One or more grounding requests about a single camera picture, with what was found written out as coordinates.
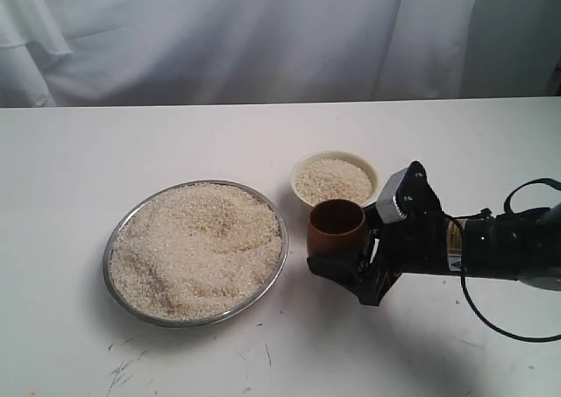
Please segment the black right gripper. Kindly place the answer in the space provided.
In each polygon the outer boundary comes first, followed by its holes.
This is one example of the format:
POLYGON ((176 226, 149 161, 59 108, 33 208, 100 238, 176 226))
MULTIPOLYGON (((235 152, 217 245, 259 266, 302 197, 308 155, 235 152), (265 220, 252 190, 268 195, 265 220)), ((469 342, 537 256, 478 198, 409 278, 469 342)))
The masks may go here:
POLYGON ((315 254, 307 258, 309 270, 352 293, 359 303, 379 306, 383 296, 404 273, 446 275, 444 211, 428 182, 424 166, 417 160, 407 167, 397 199, 406 219, 385 224, 376 203, 364 207, 371 234, 368 258, 361 255, 315 254))

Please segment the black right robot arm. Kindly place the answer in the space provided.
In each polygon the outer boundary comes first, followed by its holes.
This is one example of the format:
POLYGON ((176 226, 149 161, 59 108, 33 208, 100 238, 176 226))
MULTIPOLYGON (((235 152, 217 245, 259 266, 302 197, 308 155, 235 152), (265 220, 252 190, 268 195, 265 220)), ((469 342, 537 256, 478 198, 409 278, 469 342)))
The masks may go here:
POLYGON ((307 263, 316 276, 377 306, 404 273, 523 281, 560 286, 560 208, 493 216, 444 213, 418 161, 393 174, 378 199, 361 207, 344 199, 309 215, 307 263))

